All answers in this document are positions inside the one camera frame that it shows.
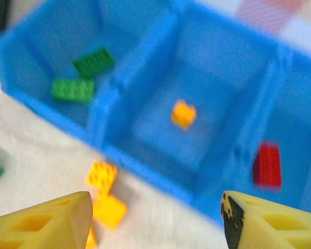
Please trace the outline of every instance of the white table surface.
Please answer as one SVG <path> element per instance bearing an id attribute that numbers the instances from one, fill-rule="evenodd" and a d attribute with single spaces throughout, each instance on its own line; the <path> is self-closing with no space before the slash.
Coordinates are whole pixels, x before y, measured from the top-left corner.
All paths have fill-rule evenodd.
<path id="1" fill-rule="evenodd" d="M 0 216 L 91 190 L 84 179 L 100 157 L 0 90 L 0 165 L 5 170 Z M 228 248 L 223 230 L 207 217 L 127 172 L 120 171 L 113 194 L 129 209 L 114 232 L 96 225 L 99 248 Z"/>

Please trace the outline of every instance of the orange lego brick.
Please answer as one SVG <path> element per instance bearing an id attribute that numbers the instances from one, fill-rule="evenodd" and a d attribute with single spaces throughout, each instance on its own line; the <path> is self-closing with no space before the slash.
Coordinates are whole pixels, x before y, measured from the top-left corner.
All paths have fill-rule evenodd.
<path id="1" fill-rule="evenodd" d="M 88 240 L 87 240 L 87 245 L 86 245 L 86 249 L 90 249 L 90 248 L 94 248 L 97 247 L 98 243 L 97 243 L 97 239 L 94 235 L 94 227 L 93 227 L 93 223 L 91 224 L 90 227 L 90 231 L 89 231 L 89 236 L 88 236 Z"/>
<path id="2" fill-rule="evenodd" d="M 100 189 L 100 193 L 107 195 L 117 175 L 117 168 L 109 162 L 95 160 L 87 178 L 87 183 Z"/>
<path id="3" fill-rule="evenodd" d="M 172 111 L 172 122 L 184 130 L 188 130 L 195 121 L 196 116 L 196 109 L 193 106 L 187 105 L 183 100 L 179 100 Z"/>
<path id="4" fill-rule="evenodd" d="M 93 218 L 115 229 L 126 214 L 126 205 L 112 195 L 99 195 L 93 203 Z"/>

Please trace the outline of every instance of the blue bin wall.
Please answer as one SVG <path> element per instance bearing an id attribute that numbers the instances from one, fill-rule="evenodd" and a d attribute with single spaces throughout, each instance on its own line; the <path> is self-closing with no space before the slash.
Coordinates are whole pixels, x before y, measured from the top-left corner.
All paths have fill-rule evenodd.
<path id="1" fill-rule="evenodd" d="M 71 60 L 106 46 L 115 68 L 90 104 L 53 100 Z M 221 223 L 221 192 L 311 212 L 311 60 L 187 0 L 48 0 L 0 36 L 2 89 L 39 116 Z M 195 106 L 188 132 L 175 102 Z M 252 184 L 280 144 L 282 192 Z"/>

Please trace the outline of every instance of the blue plastic bin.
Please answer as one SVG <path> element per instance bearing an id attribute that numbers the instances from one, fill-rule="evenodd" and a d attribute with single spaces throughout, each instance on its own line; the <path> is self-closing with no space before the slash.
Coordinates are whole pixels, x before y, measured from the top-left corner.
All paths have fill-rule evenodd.
<path id="1" fill-rule="evenodd" d="M 90 104 L 51 98 L 71 60 L 116 66 Z M 311 60 L 188 1 L 48 0 L 0 36 L 2 89 L 60 129 L 221 222 L 233 189 L 311 211 Z M 196 108 L 174 125 L 178 100 Z M 253 186 L 261 140 L 280 144 L 282 192 Z"/>

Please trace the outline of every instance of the red lego brick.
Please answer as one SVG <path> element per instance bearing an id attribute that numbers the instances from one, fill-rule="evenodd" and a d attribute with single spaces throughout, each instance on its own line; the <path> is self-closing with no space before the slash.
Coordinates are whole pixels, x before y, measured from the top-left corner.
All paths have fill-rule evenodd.
<path id="1" fill-rule="evenodd" d="M 263 188 L 281 189 L 280 149 L 277 144 L 261 143 L 253 164 L 253 183 Z"/>

